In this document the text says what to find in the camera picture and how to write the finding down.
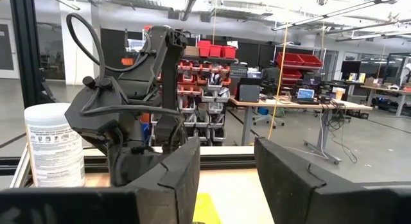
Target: white plastic container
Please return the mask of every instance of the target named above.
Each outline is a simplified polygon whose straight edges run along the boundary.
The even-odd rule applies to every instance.
[[[36,187],[84,186],[82,138],[67,123],[69,103],[26,108],[27,140]]]

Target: ceiling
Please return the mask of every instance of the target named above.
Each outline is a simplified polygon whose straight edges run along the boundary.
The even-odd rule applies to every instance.
[[[131,8],[147,8],[169,11],[170,19],[176,13],[201,15],[202,22],[210,22],[213,16],[237,19],[241,22],[257,21],[266,26],[276,27],[286,22],[297,22],[336,10],[372,0],[328,0],[320,6],[318,0],[196,0],[192,9],[187,10],[190,0],[77,0],[88,1],[95,6],[120,4]],[[320,33],[325,30],[328,36],[349,38],[373,33],[408,31],[411,33],[411,0],[396,0],[377,4],[368,8],[330,17],[321,21],[310,22],[291,29],[308,33]]]

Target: desk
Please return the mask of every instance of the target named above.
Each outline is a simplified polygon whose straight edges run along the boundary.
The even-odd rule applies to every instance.
[[[396,117],[401,116],[401,111],[403,110],[405,99],[406,99],[407,96],[411,96],[411,92],[404,91],[404,90],[392,90],[392,89],[384,89],[384,88],[381,88],[381,87],[370,87],[370,86],[364,86],[364,85],[361,86],[361,88],[370,90],[370,94],[369,94],[368,100],[367,100],[367,106],[371,106],[372,99],[375,98],[375,97],[384,98],[384,95],[376,93],[377,90],[380,90],[380,91],[383,91],[383,92],[400,94],[401,97],[399,98],[399,101],[397,101],[398,102],[398,108],[397,108],[397,112],[396,112]]]
[[[234,96],[230,97],[230,101],[233,102],[236,106],[243,106],[245,107],[245,116],[244,116],[244,125],[243,125],[243,136],[241,138],[241,145],[244,146],[246,144],[249,144],[249,133],[251,129],[251,124],[252,124],[252,107],[274,107],[275,106],[275,100],[274,99],[268,99],[266,101],[260,100],[258,103],[253,103],[253,102],[240,102],[234,98]],[[371,107],[365,106],[365,105],[359,105],[356,103],[351,103],[348,101],[337,101],[339,103],[343,103],[345,105],[345,109],[353,109],[353,110],[372,110]],[[335,107],[333,105],[300,105],[298,103],[293,103],[291,101],[278,101],[277,102],[277,107],[278,108],[312,108],[312,109],[334,109]],[[325,122],[328,119],[331,119],[332,112],[328,113],[328,117],[322,116],[321,120],[321,126],[323,129],[323,132],[319,133],[319,138],[317,141],[317,144],[311,144],[308,141],[304,141],[304,144],[309,146],[311,149],[316,151],[318,154],[322,155],[321,151],[321,146],[322,149],[326,149],[326,143],[327,143],[327,137],[328,137],[328,129],[325,125]],[[334,157],[324,151],[324,153],[327,155],[329,160],[333,161],[335,164],[338,164],[341,160],[337,157]]]
[[[202,155],[253,154],[253,146],[201,147]],[[84,156],[102,156],[99,150],[83,150]],[[20,187],[24,172],[30,168],[24,150],[11,187]],[[109,186],[108,173],[87,173],[86,187]],[[256,169],[200,171],[199,193],[209,193],[222,223],[274,223]]]
[[[351,82],[347,80],[333,80],[333,82],[338,82],[338,83],[344,83],[348,85],[348,93],[347,93],[347,101],[351,101],[351,98],[353,97],[354,94],[354,88],[356,85],[364,85],[364,83],[361,82]]]

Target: office chair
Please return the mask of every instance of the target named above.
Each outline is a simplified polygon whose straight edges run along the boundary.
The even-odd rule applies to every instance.
[[[261,77],[263,79],[263,94],[275,94],[276,89],[278,87],[276,79],[279,78],[279,69],[278,67],[269,67],[266,69],[261,70]],[[267,124],[269,124],[272,120],[272,109],[273,108],[266,108],[268,109],[268,114],[263,115],[263,114],[258,114],[257,112],[258,108],[254,109],[254,113],[256,114],[255,116],[252,116],[253,120],[253,125],[257,125],[257,122],[260,121],[265,121]],[[274,123],[272,128],[277,127],[277,123],[279,123],[281,126],[285,125],[285,122],[282,119],[279,119],[278,117],[274,117]]]

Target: laptop screen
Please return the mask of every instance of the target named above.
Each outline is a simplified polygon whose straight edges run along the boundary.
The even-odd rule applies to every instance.
[[[314,90],[313,89],[299,89],[297,99],[313,99]]]

